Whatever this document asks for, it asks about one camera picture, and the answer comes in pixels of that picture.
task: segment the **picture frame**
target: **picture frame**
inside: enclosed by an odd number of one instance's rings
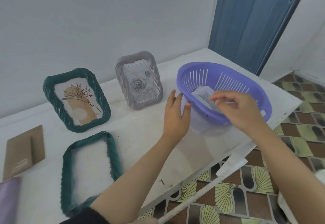
[[[85,132],[107,122],[111,109],[95,74],[85,68],[48,76],[43,83],[47,100],[72,132]]]
[[[82,139],[71,144],[63,155],[62,178],[61,178],[61,209],[65,216],[71,218],[78,214],[83,208],[89,207],[99,196],[89,197],[82,204],[77,204],[73,197],[74,177],[73,177],[73,155],[76,150],[99,140],[104,140],[107,145],[107,156],[110,159],[111,177],[116,181],[122,176],[122,166],[117,153],[113,136],[106,131],[101,131],[86,139]]]
[[[141,110],[163,98],[163,85],[151,53],[141,51],[120,57],[115,72],[130,108]]]

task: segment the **silver picture frame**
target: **silver picture frame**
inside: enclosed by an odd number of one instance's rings
[[[148,68],[148,71],[145,71],[145,75],[139,76],[138,74],[131,72],[126,73],[126,67],[124,65],[132,65],[132,63],[140,60],[144,60],[143,63],[145,63],[146,67]],[[116,63],[115,73],[120,83],[124,97],[130,108],[134,110],[141,110],[150,105],[159,103],[163,98],[163,85],[160,81],[155,58],[151,53],[147,51],[141,51],[132,55],[120,57]],[[130,77],[128,78],[126,74],[129,76],[130,74],[133,74],[135,76],[135,79],[130,80]],[[146,92],[148,93],[149,98],[145,100],[135,100],[135,96],[138,95],[137,93],[139,92],[141,92],[139,95],[142,95],[142,99],[143,93],[146,94]]]

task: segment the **purple object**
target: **purple object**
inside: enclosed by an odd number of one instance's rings
[[[0,224],[15,223],[19,187],[19,177],[0,183]]]
[[[176,83],[186,99],[192,103],[192,108],[210,123],[227,125],[230,121],[225,115],[206,107],[191,94],[198,86],[209,86],[214,91],[248,93],[256,100],[264,120],[268,121],[271,117],[272,106],[265,91],[250,78],[224,65],[211,62],[187,63],[178,70]]]

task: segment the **door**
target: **door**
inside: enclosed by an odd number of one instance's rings
[[[299,0],[218,0],[209,49],[259,75]]]

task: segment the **hand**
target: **hand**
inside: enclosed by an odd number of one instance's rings
[[[185,136],[189,130],[189,120],[191,115],[191,103],[187,102],[184,106],[183,116],[181,115],[181,102],[183,94],[175,97],[173,90],[167,100],[165,107],[164,131],[162,137],[176,144]]]
[[[251,135],[256,129],[269,128],[261,116],[255,99],[238,91],[215,91],[209,98],[239,130]]]

